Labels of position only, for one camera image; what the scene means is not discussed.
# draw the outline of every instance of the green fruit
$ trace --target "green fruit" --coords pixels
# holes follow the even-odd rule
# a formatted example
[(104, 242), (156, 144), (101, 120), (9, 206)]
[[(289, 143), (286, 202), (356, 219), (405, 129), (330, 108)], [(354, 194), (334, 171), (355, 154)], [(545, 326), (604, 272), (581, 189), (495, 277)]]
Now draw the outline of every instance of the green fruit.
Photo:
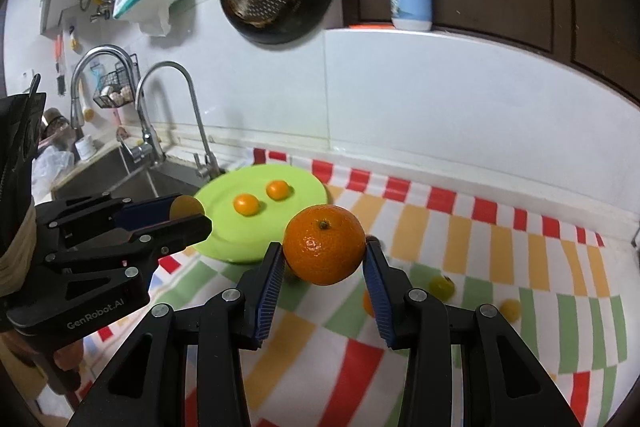
[(456, 292), (456, 284), (445, 275), (438, 275), (429, 283), (429, 293), (442, 302), (447, 302)]
[(507, 299), (500, 305), (500, 313), (509, 324), (513, 324), (522, 316), (522, 305), (516, 299)]

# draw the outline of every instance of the green plate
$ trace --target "green plate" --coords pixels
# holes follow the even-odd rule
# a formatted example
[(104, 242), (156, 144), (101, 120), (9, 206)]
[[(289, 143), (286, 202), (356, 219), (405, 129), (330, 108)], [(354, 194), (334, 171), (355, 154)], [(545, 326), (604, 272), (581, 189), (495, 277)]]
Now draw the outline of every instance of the green plate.
[[(289, 184), (289, 198), (273, 201), (267, 196), (265, 188), (274, 180)], [(260, 212), (255, 216), (241, 216), (234, 210), (234, 198), (244, 193), (253, 194), (260, 201)], [(311, 172), (280, 164), (253, 165), (223, 174), (201, 188), (195, 197), (204, 206), (213, 230), (194, 248), (229, 263), (260, 261), (271, 241), (282, 242), (284, 229), (293, 216), (328, 200), (324, 185)]]

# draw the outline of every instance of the silver screw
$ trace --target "silver screw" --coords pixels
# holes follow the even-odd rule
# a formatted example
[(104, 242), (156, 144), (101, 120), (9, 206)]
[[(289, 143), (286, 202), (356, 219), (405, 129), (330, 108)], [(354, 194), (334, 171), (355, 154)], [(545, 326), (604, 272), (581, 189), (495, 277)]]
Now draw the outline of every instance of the silver screw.
[(226, 302), (237, 301), (241, 296), (240, 290), (236, 288), (229, 288), (222, 292), (222, 299)]
[(164, 317), (169, 312), (169, 306), (166, 304), (156, 304), (151, 308), (151, 314), (154, 317)]
[(480, 313), (488, 319), (492, 319), (498, 314), (498, 310), (491, 304), (483, 304), (480, 306)]
[(409, 290), (409, 298), (412, 301), (422, 302), (427, 298), (427, 292), (420, 288), (414, 288), (413, 290)]

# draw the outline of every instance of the white cup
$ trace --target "white cup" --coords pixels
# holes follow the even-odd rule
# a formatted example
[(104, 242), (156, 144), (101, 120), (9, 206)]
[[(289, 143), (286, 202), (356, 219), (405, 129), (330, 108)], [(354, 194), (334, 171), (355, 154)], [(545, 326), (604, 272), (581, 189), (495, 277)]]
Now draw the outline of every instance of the white cup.
[(95, 154), (94, 141), (91, 139), (90, 134), (76, 142), (76, 150), (81, 160), (88, 160)]

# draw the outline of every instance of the egg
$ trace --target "egg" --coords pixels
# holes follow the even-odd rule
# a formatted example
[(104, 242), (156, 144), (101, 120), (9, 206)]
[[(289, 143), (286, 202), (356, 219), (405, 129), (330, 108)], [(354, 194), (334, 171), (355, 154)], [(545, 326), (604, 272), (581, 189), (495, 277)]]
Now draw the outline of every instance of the egg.
[(111, 99), (111, 102), (113, 102), (115, 105), (117, 105), (118, 107), (124, 104), (124, 98), (122, 97), (122, 95), (117, 92), (114, 91), (109, 95), (109, 98)]
[(133, 91), (131, 90), (130, 86), (124, 86), (120, 90), (120, 94), (124, 98), (125, 102), (133, 102)]

